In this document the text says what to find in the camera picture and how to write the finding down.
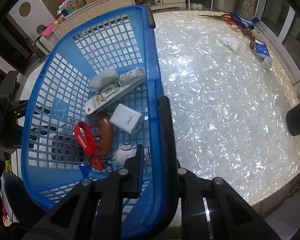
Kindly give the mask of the person's left hand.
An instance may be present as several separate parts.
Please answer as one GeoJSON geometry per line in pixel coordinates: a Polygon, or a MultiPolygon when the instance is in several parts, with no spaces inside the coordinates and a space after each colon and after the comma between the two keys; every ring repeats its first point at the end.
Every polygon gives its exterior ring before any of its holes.
{"type": "Polygon", "coordinates": [[[5,147],[2,146],[2,145],[0,145],[0,150],[1,150],[2,152],[7,153],[7,154],[13,154],[13,153],[16,151],[16,149],[14,149],[14,148],[5,148],[5,147]]]}

